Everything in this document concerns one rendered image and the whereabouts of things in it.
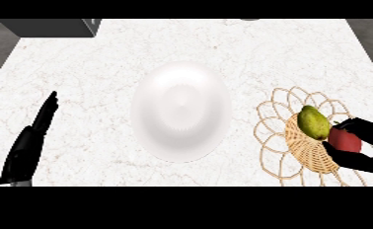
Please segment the white oval plate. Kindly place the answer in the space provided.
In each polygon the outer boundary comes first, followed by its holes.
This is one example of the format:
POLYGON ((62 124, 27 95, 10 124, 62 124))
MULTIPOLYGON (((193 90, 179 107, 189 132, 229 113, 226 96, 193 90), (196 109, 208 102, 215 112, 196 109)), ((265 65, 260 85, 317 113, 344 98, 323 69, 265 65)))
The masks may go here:
POLYGON ((186 163, 218 146, 232 121, 223 79, 201 63, 171 62, 139 84, 131 125, 140 145, 159 159, 186 163))

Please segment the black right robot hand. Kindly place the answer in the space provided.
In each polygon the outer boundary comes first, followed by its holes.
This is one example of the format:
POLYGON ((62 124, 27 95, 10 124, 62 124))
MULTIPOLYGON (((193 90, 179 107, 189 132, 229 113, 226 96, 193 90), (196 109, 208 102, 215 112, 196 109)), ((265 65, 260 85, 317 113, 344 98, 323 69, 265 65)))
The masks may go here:
MULTIPOLYGON (((373 122, 361 118, 350 118, 335 126, 345 129, 364 142, 373 145, 373 122)), ((339 167, 373 173, 373 157, 360 152, 338 150, 326 141, 322 142, 326 153, 339 167)))

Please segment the dark grey appliance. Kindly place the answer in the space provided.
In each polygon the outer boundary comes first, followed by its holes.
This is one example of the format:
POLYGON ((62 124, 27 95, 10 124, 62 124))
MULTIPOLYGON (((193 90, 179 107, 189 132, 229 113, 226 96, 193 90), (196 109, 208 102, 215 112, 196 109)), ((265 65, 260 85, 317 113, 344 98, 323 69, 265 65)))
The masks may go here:
POLYGON ((93 38, 100 19, 0 19, 19 38, 93 38))

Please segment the woven wicker placemat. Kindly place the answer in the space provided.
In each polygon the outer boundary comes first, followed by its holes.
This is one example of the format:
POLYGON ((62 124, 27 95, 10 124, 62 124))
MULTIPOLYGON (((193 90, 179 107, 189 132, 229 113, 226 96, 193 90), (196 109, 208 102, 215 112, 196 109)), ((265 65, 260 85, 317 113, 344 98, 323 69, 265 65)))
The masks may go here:
POLYGON ((308 93, 295 86, 276 88, 271 97, 257 107, 258 122, 254 137, 261 144, 260 165, 282 187, 370 187, 373 177, 357 170, 341 168, 332 161, 322 142, 310 138, 298 126, 298 114, 313 106, 329 124, 352 117, 341 100, 323 92, 308 93))

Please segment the red bell pepper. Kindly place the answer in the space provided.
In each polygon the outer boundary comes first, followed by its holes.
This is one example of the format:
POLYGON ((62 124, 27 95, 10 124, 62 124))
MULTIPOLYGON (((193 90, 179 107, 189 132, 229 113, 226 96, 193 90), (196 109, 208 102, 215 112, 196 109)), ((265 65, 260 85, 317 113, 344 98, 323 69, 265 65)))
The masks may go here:
POLYGON ((345 128, 333 126, 329 131, 327 143, 339 151, 361 152, 361 139, 345 128))

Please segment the green mango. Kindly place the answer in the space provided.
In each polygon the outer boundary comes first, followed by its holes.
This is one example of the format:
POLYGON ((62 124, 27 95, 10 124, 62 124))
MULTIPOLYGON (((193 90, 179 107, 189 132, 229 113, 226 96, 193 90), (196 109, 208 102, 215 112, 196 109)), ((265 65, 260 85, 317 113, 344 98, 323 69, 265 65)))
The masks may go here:
POLYGON ((298 114, 298 127, 304 134, 314 140, 324 140, 329 137, 329 121, 316 107, 302 107, 298 114))

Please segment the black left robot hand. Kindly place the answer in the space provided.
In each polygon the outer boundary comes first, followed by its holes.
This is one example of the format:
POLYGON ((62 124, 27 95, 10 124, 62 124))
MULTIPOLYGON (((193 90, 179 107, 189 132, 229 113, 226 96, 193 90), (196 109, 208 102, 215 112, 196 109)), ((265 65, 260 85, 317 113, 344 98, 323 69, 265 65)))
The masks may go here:
POLYGON ((40 108, 34 123, 25 126, 12 145, 3 164, 0 185, 33 179, 40 163, 44 138, 58 108, 58 92, 52 92, 40 108))

